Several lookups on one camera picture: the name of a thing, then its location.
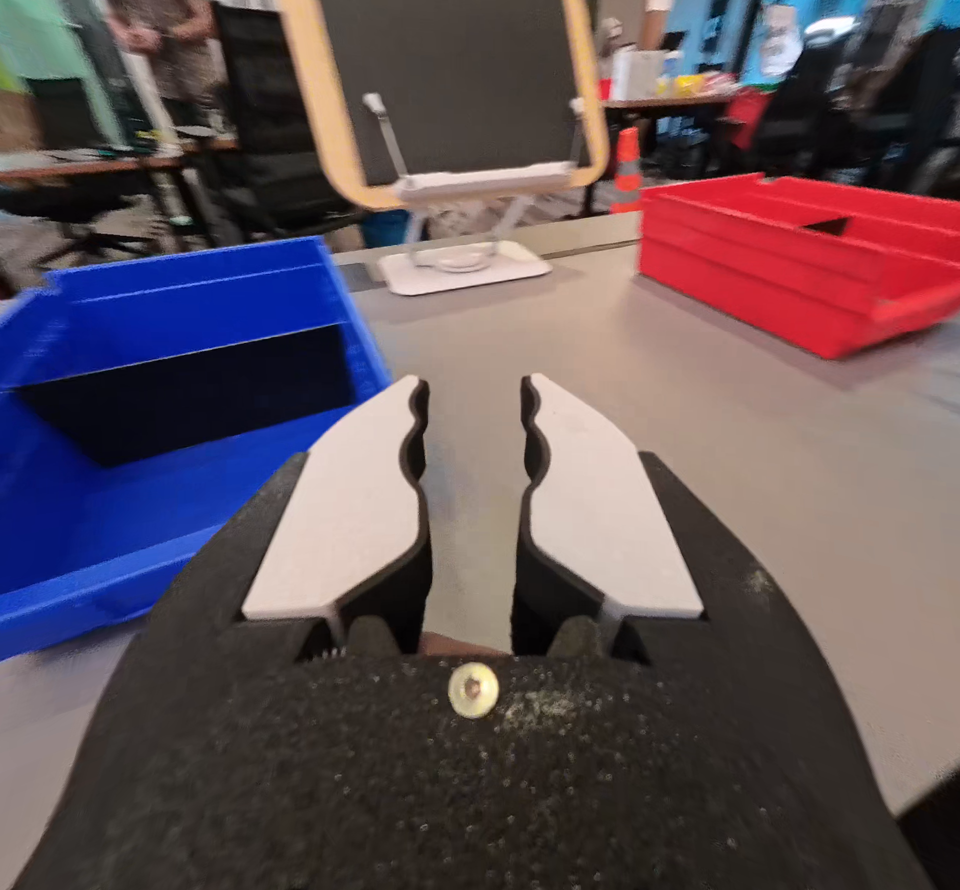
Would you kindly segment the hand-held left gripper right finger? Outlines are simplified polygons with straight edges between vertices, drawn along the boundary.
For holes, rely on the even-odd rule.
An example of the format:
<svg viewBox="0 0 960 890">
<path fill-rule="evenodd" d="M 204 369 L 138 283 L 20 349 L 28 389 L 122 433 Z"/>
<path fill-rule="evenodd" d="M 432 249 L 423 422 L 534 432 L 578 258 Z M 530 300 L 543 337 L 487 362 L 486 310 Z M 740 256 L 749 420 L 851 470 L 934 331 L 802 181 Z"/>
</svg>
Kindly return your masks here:
<svg viewBox="0 0 960 890">
<path fill-rule="evenodd" d="M 630 619 L 701 620 L 704 603 L 634 442 L 540 372 L 520 384 L 528 478 L 517 531 L 514 640 L 551 644 L 574 618 L 601 643 Z"/>
</svg>

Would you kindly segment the grey desk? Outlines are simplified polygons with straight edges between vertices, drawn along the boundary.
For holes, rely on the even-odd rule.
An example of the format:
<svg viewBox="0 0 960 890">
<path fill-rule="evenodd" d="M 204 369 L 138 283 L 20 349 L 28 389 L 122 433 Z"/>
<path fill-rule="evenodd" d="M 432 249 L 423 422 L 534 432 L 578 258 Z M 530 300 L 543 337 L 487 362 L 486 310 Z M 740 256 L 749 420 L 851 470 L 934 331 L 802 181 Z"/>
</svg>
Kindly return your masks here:
<svg viewBox="0 0 960 890">
<path fill-rule="evenodd" d="M 2 888 L 958 888 L 956 328 L 914 380 L 914 342 L 829 366 L 632 255 L 351 296 L 429 386 L 419 640 L 244 618 L 295 453 L 126 622 L 18 848 L 65 748 L 2 689 Z M 638 448 L 701 619 L 515 641 L 534 373 Z"/>
</svg>

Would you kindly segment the blue storage bin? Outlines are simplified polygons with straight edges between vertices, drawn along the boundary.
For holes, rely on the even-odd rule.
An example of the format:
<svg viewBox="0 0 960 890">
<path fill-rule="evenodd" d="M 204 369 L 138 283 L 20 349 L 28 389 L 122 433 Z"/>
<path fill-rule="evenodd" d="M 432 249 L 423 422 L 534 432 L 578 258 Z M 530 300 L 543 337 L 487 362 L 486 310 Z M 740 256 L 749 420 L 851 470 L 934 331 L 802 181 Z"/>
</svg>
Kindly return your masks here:
<svg viewBox="0 0 960 890">
<path fill-rule="evenodd" d="M 354 403 L 114 467 L 22 384 L 338 325 Z M 391 384 L 325 242 L 305 237 L 49 272 L 2 312 L 1 658 L 149 612 L 294 454 Z"/>
</svg>

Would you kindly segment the white cardboard box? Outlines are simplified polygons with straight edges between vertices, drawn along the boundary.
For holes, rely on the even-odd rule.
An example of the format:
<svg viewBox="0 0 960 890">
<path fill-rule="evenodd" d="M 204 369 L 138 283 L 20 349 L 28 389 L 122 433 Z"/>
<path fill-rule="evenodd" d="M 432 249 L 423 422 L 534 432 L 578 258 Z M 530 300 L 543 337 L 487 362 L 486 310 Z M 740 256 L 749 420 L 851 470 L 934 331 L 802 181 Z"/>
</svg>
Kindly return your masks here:
<svg viewBox="0 0 960 890">
<path fill-rule="evenodd" d="M 637 102 L 656 98 L 665 74 L 667 51 L 617 49 L 610 59 L 609 102 Z"/>
</svg>

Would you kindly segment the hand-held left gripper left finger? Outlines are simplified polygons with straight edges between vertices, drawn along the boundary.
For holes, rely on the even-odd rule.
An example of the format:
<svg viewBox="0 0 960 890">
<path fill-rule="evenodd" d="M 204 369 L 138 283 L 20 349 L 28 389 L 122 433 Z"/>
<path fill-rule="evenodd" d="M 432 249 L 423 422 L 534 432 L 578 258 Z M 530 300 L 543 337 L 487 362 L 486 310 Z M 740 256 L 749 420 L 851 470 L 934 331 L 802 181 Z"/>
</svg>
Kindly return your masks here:
<svg viewBox="0 0 960 890">
<path fill-rule="evenodd" d="M 242 604 L 245 620 L 322 620 L 335 641 L 384 620 L 418 641 L 433 581 L 421 480 L 429 386 L 406 375 L 307 451 Z"/>
</svg>

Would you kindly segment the red storage bin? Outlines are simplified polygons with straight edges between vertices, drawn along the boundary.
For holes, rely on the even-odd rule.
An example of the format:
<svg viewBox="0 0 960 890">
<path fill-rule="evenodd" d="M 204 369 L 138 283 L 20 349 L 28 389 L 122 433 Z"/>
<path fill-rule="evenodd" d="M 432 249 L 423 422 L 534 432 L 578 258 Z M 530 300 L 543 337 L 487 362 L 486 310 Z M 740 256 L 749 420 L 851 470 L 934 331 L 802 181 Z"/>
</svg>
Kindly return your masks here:
<svg viewBox="0 0 960 890">
<path fill-rule="evenodd" d="M 643 277 L 826 360 L 959 308 L 959 204 L 804 177 L 647 188 Z M 842 237 L 804 224 L 848 216 Z"/>
<path fill-rule="evenodd" d="M 741 87 L 734 93 L 723 114 L 728 141 L 734 148 L 741 152 L 750 149 L 773 96 L 773 91 L 751 85 Z"/>
</svg>

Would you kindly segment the dark wooden table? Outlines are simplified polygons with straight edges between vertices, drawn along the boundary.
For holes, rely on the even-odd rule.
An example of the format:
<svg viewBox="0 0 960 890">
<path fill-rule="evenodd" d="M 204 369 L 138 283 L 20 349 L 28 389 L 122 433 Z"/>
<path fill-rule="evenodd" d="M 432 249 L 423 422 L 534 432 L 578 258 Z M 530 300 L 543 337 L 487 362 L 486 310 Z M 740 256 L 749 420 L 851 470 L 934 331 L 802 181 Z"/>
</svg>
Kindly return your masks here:
<svg viewBox="0 0 960 890">
<path fill-rule="evenodd" d="M 91 160 L 57 159 L 49 153 L 44 165 L 3 169 L 1 184 L 14 189 L 88 185 L 111 188 L 124 197 L 146 194 L 179 245 L 191 236 L 213 249 L 217 244 L 210 221 L 198 201 L 197 190 L 186 178 L 186 170 L 192 168 L 201 176 L 202 160 L 209 154 L 240 153 L 242 148 L 235 139 L 213 135 L 204 128 L 180 128 L 179 135 L 176 152 L 169 153 Z"/>
</svg>

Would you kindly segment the blue storage basket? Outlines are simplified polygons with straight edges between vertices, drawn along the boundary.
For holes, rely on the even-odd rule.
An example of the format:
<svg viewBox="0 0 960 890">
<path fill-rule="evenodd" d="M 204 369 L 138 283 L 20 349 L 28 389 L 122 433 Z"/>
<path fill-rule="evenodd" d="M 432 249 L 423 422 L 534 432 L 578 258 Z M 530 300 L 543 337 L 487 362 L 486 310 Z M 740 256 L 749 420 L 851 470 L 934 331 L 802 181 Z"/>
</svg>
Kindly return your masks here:
<svg viewBox="0 0 960 890">
<path fill-rule="evenodd" d="M 404 244 L 409 219 L 409 212 L 403 209 L 367 213 L 359 224 L 366 248 Z"/>
</svg>

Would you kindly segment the orange traffic cone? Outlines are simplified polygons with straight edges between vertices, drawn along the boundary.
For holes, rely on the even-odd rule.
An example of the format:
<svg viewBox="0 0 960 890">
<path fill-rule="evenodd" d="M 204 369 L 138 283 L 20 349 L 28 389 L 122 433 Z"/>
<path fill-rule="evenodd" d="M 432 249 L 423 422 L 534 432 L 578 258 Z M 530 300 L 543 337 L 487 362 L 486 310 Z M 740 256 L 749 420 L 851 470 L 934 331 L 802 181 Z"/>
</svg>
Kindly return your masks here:
<svg viewBox="0 0 960 890">
<path fill-rule="evenodd" d="M 637 212 L 642 207 L 642 161 L 640 132 L 636 126 L 623 128 L 616 145 L 615 193 L 610 215 Z"/>
</svg>

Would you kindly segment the white stand with black board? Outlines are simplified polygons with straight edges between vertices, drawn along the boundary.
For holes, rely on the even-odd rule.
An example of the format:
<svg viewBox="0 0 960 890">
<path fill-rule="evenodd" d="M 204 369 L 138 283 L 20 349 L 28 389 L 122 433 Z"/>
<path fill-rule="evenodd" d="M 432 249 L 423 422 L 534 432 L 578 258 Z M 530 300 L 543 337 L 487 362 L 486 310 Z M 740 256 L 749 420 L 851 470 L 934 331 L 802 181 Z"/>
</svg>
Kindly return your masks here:
<svg viewBox="0 0 960 890">
<path fill-rule="evenodd" d="M 513 230 L 610 156 L 586 1 L 279 1 L 328 182 L 362 210 L 409 214 L 378 262 L 390 293 L 547 275 Z"/>
</svg>

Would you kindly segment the black mesh office chair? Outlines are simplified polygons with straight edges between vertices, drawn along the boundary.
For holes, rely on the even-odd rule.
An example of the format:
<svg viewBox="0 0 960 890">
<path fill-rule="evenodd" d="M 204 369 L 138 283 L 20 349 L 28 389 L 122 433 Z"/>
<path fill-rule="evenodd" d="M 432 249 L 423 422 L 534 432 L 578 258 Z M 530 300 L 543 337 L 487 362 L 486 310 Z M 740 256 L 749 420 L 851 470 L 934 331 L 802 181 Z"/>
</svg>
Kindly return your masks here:
<svg viewBox="0 0 960 890">
<path fill-rule="evenodd" d="M 328 181 L 289 52 L 272 10 L 212 5 L 236 148 L 214 151 L 214 196 L 244 236 L 322 236 L 364 213 Z"/>
</svg>

